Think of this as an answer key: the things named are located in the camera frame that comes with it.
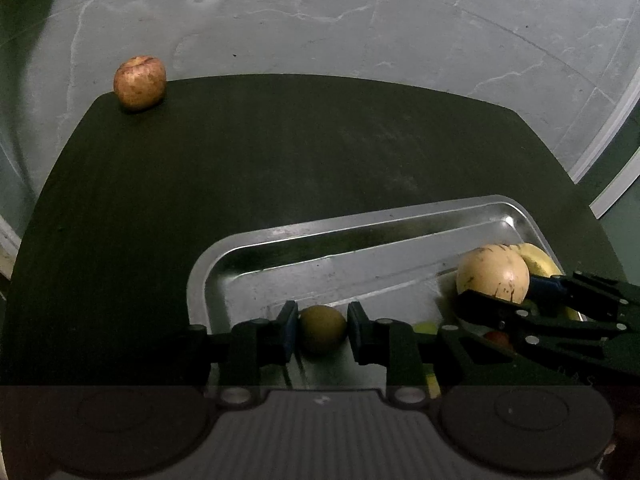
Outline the small red tomato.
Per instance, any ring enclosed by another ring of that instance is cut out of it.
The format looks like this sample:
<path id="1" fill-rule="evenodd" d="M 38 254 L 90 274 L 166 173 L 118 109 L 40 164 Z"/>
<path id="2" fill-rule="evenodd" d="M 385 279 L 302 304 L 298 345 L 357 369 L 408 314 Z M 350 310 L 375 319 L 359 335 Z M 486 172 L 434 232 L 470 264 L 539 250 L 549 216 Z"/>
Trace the small red tomato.
<path id="1" fill-rule="evenodd" d="M 490 332 L 487 332 L 483 338 L 499 348 L 509 351 L 512 350 L 508 336 L 506 336 L 505 333 L 500 332 L 500 330 L 491 330 Z"/>

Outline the large striped pepino melon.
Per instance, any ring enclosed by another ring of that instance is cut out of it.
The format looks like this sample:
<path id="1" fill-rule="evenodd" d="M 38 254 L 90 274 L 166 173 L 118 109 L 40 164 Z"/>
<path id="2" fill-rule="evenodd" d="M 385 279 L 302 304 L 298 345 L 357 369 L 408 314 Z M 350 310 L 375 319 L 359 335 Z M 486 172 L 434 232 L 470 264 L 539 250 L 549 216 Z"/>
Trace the large striped pepino melon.
<path id="1" fill-rule="evenodd" d="M 529 289 L 529 270 L 511 247 L 489 244 L 465 254 L 456 273 L 458 294 L 474 290 L 483 295 L 521 304 Z"/>

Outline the yellow banana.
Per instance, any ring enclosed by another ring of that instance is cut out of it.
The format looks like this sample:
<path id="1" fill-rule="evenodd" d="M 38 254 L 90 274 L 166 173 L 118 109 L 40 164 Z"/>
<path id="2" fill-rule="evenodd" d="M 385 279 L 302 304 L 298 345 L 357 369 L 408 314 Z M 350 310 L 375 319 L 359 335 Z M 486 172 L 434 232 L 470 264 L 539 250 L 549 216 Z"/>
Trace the yellow banana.
<path id="1" fill-rule="evenodd" d="M 529 243 L 511 245 L 526 263 L 529 270 L 529 289 L 527 298 L 543 316 L 560 318 L 560 307 L 553 303 L 555 294 L 551 287 L 539 281 L 539 278 L 553 278 L 563 275 L 564 272 L 556 265 L 554 260 L 542 249 Z"/>

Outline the small yellow-brown round fruit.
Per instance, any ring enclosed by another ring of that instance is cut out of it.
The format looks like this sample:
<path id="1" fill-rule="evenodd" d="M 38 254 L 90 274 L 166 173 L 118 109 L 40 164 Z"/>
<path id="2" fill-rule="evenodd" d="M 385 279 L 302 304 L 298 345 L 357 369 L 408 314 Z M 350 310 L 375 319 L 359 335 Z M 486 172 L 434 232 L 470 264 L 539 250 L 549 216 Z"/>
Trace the small yellow-brown round fruit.
<path id="1" fill-rule="evenodd" d="M 299 345 L 308 356 L 330 356 L 345 339 L 346 320 L 328 306 L 311 306 L 299 313 Z"/>

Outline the spotted brown banana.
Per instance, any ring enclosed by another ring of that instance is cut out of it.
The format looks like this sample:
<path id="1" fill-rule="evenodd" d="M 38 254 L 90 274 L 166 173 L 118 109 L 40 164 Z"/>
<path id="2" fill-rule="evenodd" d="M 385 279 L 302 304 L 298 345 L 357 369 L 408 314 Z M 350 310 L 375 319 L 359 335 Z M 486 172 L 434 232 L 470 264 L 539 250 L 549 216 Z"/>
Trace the spotted brown banana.
<path id="1" fill-rule="evenodd" d="M 432 400 L 436 400 L 442 396 L 434 369 L 435 336 L 438 332 L 438 326 L 432 322 L 419 322 L 413 324 L 412 328 L 416 334 L 419 334 L 419 356 L 423 360 L 428 394 Z"/>

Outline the metal tray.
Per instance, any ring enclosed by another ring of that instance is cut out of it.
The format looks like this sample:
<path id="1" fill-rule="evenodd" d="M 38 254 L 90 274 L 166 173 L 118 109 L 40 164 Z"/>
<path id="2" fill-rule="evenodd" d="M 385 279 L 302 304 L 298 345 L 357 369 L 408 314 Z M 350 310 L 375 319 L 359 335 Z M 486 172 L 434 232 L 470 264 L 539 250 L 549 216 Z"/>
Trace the metal tray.
<path id="1" fill-rule="evenodd" d="M 486 244 L 551 245 L 526 209 L 506 196 L 352 214 L 218 240 L 198 257 L 186 286 L 191 323 L 223 334 L 274 320 L 288 300 L 345 314 L 439 326 L 456 290 L 460 258 Z"/>

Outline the black mat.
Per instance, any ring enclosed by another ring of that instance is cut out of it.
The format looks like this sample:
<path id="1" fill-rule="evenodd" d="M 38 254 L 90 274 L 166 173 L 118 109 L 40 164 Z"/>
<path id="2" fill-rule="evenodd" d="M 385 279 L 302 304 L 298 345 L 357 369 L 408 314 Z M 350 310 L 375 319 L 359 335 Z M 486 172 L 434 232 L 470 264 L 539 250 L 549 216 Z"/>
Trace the black mat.
<path id="1" fill-rule="evenodd" d="M 622 278 L 588 198 L 507 108 L 303 75 L 173 81 L 88 108 L 22 239 L 1 338 L 12 386 L 178 385 L 196 259 L 235 233 L 500 194 L 564 268 Z"/>

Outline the red apple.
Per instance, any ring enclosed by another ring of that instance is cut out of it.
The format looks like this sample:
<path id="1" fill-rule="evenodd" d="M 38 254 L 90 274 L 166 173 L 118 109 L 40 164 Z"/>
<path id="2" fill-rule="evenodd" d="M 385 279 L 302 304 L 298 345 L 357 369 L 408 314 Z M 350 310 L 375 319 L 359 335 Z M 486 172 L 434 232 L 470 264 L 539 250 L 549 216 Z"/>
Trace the red apple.
<path id="1" fill-rule="evenodd" d="M 116 70 L 113 90 L 120 104 L 143 108 L 155 104 L 165 94 L 167 75 L 164 63 L 155 56 L 137 55 Z"/>

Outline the white window frame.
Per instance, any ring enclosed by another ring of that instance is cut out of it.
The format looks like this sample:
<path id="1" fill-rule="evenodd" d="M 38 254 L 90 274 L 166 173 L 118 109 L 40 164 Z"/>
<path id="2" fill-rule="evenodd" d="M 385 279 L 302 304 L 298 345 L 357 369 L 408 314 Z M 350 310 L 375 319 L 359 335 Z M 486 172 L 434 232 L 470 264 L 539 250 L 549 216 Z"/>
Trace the white window frame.
<path id="1" fill-rule="evenodd" d="M 639 71 L 570 177 L 593 215 L 602 218 L 639 177 Z"/>

